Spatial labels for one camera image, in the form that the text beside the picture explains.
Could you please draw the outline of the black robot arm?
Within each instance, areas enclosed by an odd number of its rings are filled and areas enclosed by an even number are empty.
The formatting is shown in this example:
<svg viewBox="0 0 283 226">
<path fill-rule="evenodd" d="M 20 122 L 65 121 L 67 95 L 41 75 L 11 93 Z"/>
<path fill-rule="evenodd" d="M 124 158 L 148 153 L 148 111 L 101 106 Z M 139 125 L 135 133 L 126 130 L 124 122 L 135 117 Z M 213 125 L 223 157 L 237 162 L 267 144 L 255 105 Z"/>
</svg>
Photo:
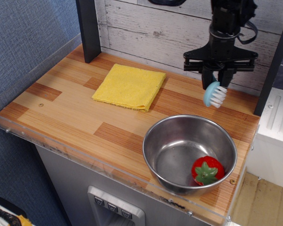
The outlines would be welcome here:
<svg viewBox="0 0 283 226">
<path fill-rule="evenodd" d="M 213 0 L 211 8 L 209 41 L 199 49 L 184 53 L 184 70 L 201 73 L 203 89 L 215 81 L 227 88 L 235 73 L 254 70 L 258 54 L 236 47 L 235 41 L 246 45 L 256 39 L 253 36 L 242 40 L 241 27 L 248 26 L 258 33 L 257 27 L 250 22 L 257 5 L 252 0 Z"/>
</svg>

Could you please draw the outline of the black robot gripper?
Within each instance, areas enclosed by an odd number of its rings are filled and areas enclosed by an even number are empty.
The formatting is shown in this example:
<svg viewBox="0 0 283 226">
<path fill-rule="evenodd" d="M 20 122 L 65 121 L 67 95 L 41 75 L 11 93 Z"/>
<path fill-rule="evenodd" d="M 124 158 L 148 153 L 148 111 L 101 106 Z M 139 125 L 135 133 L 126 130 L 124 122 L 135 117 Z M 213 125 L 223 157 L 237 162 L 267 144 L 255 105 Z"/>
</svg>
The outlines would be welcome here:
<svg viewBox="0 0 283 226">
<path fill-rule="evenodd" d="M 183 57 L 185 71 L 202 73 L 204 90 L 215 81 L 214 72 L 218 72 L 220 86 L 228 88 L 237 71 L 253 71 L 258 53 L 235 46 L 235 37 L 218 38 L 210 36 L 208 43 L 198 49 L 185 52 Z"/>
</svg>

